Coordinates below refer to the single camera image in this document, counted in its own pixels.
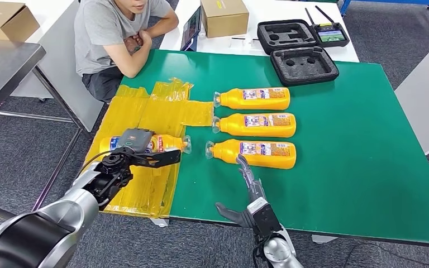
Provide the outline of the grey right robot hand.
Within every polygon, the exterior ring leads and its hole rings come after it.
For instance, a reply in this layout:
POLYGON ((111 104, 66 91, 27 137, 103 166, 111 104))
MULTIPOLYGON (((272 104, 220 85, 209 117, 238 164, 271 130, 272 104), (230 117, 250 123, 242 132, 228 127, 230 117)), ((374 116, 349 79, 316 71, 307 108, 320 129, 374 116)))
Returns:
MULTIPOLYGON (((236 157, 236 162, 241 165, 241 167, 239 168, 239 172, 241 173, 242 177, 244 178, 246 186, 247 186, 247 193, 248 193, 248 197, 249 197, 248 204, 253 203, 254 201, 256 201, 260 197, 263 197, 264 199, 266 199, 261 181, 255 180, 252 169, 251 169, 250 165, 248 164, 246 158, 244 156, 242 156, 241 154, 238 154, 236 157)), ((251 212, 249 212, 248 209, 245 209, 242 212, 237 212, 235 210, 226 208, 220 202, 217 202, 215 204, 215 207, 216 207, 218 213, 222 217, 238 224, 239 226, 244 227, 244 228, 254 228, 255 227, 254 219, 252 217, 251 212)))

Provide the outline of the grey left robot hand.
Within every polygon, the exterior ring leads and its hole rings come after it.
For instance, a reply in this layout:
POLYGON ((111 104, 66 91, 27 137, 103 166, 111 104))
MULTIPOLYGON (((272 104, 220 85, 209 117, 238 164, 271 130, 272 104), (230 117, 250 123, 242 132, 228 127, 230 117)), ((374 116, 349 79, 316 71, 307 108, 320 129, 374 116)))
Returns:
POLYGON ((117 148, 128 147, 133 152, 145 152, 154 131, 143 128, 128 128, 117 141, 117 148))

